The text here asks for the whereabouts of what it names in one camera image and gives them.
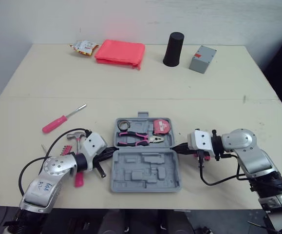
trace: black cup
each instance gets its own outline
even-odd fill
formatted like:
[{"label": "black cup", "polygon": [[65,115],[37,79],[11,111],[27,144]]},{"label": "black cup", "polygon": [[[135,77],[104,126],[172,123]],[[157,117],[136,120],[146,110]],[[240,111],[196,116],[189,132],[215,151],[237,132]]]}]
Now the black cup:
[{"label": "black cup", "polygon": [[170,34],[167,51],[163,60],[166,66],[175,67],[179,65],[183,41],[184,35],[182,33],[174,32]]}]

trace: gray box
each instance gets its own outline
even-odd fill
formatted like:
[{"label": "gray box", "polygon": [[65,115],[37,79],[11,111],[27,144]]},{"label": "gray box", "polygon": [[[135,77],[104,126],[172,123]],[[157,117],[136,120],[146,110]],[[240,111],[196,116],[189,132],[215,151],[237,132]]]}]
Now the gray box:
[{"label": "gray box", "polygon": [[[153,134],[153,122],[164,119],[170,124],[170,131],[164,141],[149,146],[117,146],[119,141],[133,143],[139,139],[118,136],[118,122],[127,120],[128,131]],[[177,153],[171,121],[168,118],[150,118],[148,113],[138,113],[138,118],[119,118],[115,122],[113,143],[119,149],[113,153],[111,190],[116,193],[135,192],[177,192],[182,188]]]},{"label": "gray box", "polygon": [[206,46],[200,46],[191,60],[190,70],[205,73],[217,51]]}]

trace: white table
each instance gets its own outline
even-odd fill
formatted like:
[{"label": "white table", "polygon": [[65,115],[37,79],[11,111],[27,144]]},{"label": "white table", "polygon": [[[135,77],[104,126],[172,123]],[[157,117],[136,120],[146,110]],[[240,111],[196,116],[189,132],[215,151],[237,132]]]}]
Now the white table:
[{"label": "white table", "polygon": [[[186,142],[195,128],[218,134],[237,128],[255,132],[258,145],[272,157],[282,174],[282,103],[243,46],[210,46],[217,49],[205,74],[188,69],[199,46],[183,46],[180,65],[166,67],[166,46],[146,46],[141,70],[97,64],[94,57],[77,54],[67,45],[38,45],[14,73],[0,97],[0,205],[18,206],[18,176],[23,166],[44,156],[47,147],[63,132],[84,127],[113,144],[114,121],[149,111],[150,117],[172,120],[176,144]],[[136,87],[143,90],[137,93]],[[44,135],[41,129],[54,118],[87,103],[87,108]],[[53,150],[59,154],[63,139]],[[208,187],[199,178],[197,161],[179,155],[183,188],[178,193],[112,193],[111,165],[101,165],[108,175],[85,174],[85,185],[75,189],[67,181],[57,208],[151,209],[255,209],[257,195],[246,181],[230,180]],[[236,173],[234,159],[212,159],[205,178],[217,181]],[[38,174],[40,162],[23,176],[23,187]]]}]

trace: gray tool case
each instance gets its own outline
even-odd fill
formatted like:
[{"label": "gray tool case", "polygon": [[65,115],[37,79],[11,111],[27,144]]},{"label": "gray tool case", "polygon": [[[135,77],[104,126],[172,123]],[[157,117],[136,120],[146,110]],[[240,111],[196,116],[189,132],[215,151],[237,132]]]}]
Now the gray tool case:
[{"label": "gray tool case", "polygon": [[[137,118],[118,118],[115,122],[113,142],[119,150],[113,154],[111,189],[113,192],[176,192],[182,188],[179,161],[174,146],[171,121],[168,118],[149,118],[148,112],[139,112]],[[170,124],[170,131],[163,142],[148,146],[117,146],[118,142],[140,141],[131,136],[120,136],[117,124],[121,120],[130,123],[128,131],[153,135],[153,122],[164,119]]]}]

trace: pliers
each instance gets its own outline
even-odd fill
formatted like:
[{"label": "pliers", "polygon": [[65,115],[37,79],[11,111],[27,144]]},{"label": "pliers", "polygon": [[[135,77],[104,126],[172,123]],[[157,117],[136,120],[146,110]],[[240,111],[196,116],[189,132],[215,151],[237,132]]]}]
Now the pliers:
[{"label": "pliers", "polygon": [[150,143],[159,143],[159,142],[163,142],[165,139],[161,136],[151,136],[149,137],[149,135],[147,133],[136,133],[136,132],[123,132],[123,133],[118,133],[119,137],[136,137],[139,139],[142,139],[141,141],[137,141],[135,143],[127,143],[127,142],[118,142],[117,146],[138,146],[138,145],[142,145],[142,146],[148,146],[150,145]]}]

